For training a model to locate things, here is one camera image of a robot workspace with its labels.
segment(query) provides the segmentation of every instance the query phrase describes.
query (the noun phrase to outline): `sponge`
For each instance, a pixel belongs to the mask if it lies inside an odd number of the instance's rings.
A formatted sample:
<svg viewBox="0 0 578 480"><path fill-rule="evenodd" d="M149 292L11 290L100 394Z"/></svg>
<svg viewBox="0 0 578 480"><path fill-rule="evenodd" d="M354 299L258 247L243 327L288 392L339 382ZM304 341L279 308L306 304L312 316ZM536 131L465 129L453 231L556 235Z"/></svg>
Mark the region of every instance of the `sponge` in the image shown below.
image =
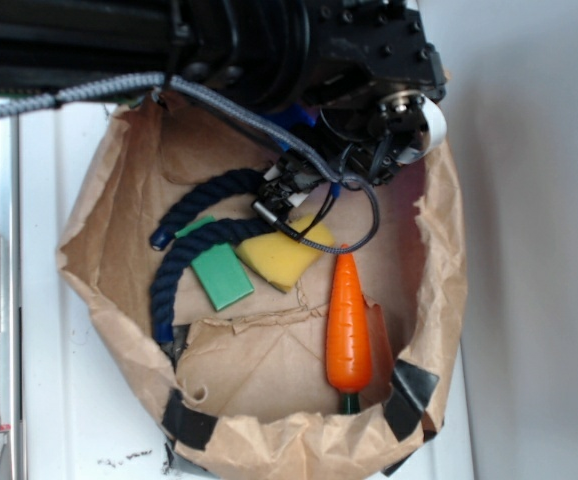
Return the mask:
<svg viewBox="0 0 578 480"><path fill-rule="evenodd" d="M176 238L214 222L212 216L204 217L176 233ZM216 311L253 293L253 285L229 244L214 245L191 261L191 267Z"/></svg>
<svg viewBox="0 0 578 480"><path fill-rule="evenodd" d="M290 226L300 232L307 228L314 216L302 217ZM335 240L322 223L312 228L306 238L329 247ZM236 248L236 255L254 272L282 292L288 292L304 271L323 252L292 240L281 232L268 233L245 240Z"/></svg>

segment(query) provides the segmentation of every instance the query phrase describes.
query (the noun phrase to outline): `paper bag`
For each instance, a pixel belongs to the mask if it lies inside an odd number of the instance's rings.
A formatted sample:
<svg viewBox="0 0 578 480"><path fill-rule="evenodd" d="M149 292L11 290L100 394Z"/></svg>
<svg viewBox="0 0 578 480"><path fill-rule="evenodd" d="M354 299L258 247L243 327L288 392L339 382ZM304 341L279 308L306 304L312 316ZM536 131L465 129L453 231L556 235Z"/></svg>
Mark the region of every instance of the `paper bag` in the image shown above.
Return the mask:
<svg viewBox="0 0 578 480"><path fill-rule="evenodd" d="M215 312L198 280L179 283L175 323L191 323L177 371L151 338L149 286L162 261L148 238L198 183L274 155L206 111L168 96L110 119L58 250L63 277L135 395L178 454L230 480L362 479L397 464L444 418L466 297L460 188L448 146L377 188L378 235L355 253L374 374L363 411L337 415L324 329L334 258L283 294L249 272L255 293ZM314 213L316 190L293 216ZM246 195L207 210L253 217ZM370 227L362 193L325 220L339 243Z"/></svg>

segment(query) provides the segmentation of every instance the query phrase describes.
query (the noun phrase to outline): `gray braided cable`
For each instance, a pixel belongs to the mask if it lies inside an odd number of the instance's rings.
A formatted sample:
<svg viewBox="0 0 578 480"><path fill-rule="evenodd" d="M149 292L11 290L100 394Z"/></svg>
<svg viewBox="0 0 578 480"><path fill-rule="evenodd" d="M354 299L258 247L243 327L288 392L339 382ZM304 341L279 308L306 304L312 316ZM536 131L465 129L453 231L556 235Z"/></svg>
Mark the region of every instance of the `gray braided cable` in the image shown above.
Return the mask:
<svg viewBox="0 0 578 480"><path fill-rule="evenodd" d="M149 90L154 87L162 87L165 81L165 74L161 72L132 73L118 77L99 80L75 87L60 90L55 95L45 93L34 97L12 101L7 104L0 104L0 118L11 117L23 113L45 110L49 108L60 107L65 103L81 102L87 100L97 100L105 97L111 97L125 92ZM180 76L174 76L171 79L170 86L172 89L195 98L196 100L211 106L229 117L240 121L250 127L263 132L276 140L284 142L290 148L305 157L311 165L322 175L322 177L331 183L340 183L347 189L351 183L356 183L362 189L372 206L374 221L371 230L362 240L348 248L331 248L302 239L301 242L312 248L316 248L328 253L344 254L351 253L366 243L375 235L378 230L380 217L378 208L378 198L371 184L364 178L353 173L339 173L333 170L327 162L316 152L316 150L291 134L287 130L279 127L275 123L256 115L255 113L241 107L237 103L223 97L213 90L193 82L184 80Z"/></svg>

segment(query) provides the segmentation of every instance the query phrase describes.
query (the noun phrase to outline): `toy carrot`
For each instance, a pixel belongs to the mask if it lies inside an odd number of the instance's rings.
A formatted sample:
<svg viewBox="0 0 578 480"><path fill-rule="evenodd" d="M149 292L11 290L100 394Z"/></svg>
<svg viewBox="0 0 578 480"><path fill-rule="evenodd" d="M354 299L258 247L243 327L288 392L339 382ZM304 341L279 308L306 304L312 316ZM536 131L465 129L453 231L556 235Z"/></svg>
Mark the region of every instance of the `toy carrot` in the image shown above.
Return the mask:
<svg viewBox="0 0 578 480"><path fill-rule="evenodd" d="M371 381L371 346L356 263L339 255L329 303L327 379L342 394L341 413L358 413L358 392Z"/></svg>

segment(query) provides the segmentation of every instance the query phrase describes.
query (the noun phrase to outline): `dark blue rope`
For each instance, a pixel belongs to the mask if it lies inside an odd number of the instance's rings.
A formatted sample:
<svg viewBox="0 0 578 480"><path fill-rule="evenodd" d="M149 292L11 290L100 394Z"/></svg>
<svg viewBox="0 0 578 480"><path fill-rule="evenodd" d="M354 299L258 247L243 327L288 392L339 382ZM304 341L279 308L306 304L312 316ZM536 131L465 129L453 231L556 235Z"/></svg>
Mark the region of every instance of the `dark blue rope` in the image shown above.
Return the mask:
<svg viewBox="0 0 578 480"><path fill-rule="evenodd" d="M240 242L275 231L260 218L233 220L226 218L208 223L177 239L156 272L151 284L151 318L153 336L158 343L173 341L173 305L182 273L202 252L221 243Z"/></svg>
<svg viewBox="0 0 578 480"><path fill-rule="evenodd" d="M232 195L257 193L263 181L262 173L243 168L231 170L198 185L162 217L160 226L149 237L149 243L156 250L164 250L174 239L176 232L184 228L200 212Z"/></svg>

